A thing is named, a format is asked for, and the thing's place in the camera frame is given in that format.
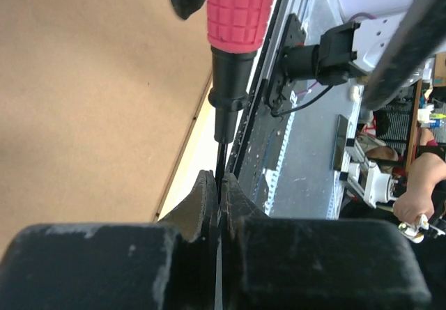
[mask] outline black bracket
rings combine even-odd
[[[292,80],[286,75],[282,67],[282,58],[289,47],[303,45],[306,34],[296,14],[290,14],[285,24],[284,33],[276,53],[272,69],[270,84],[266,91],[265,103],[271,109],[279,109],[286,102],[295,89]]]

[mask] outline wooden table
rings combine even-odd
[[[410,131],[409,131],[409,143],[406,155],[406,162],[404,165],[404,169],[406,172],[409,171],[409,168],[412,162],[415,160],[415,153],[417,151],[417,145],[420,141],[419,130],[418,130],[418,108],[420,107],[420,98],[422,92],[422,81],[418,80],[417,86],[415,87],[415,99],[414,106],[412,111],[412,119],[410,120]]]

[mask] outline human hand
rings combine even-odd
[[[401,222],[409,224],[415,223],[421,214],[425,214],[429,219],[433,212],[431,191],[429,190],[408,190],[393,205],[394,215]]]

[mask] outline person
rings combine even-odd
[[[359,133],[357,140],[366,156],[371,159],[401,160],[395,149],[367,133]],[[437,146],[433,133],[420,129],[421,146]],[[407,178],[406,191],[393,205],[394,215],[401,222],[412,224],[421,215],[430,218],[434,213],[432,193],[446,180],[446,162],[433,153],[423,153],[410,166],[409,174],[400,167],[382,166],[383,173],[393,173]]]

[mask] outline human arm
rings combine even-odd
[[[433,215],[433,189],[444,180],[446,163],[433,153],[423,153],[410,166],[407,190],[395,202],[394,215],[409,224],[421,214],[430,218]]]

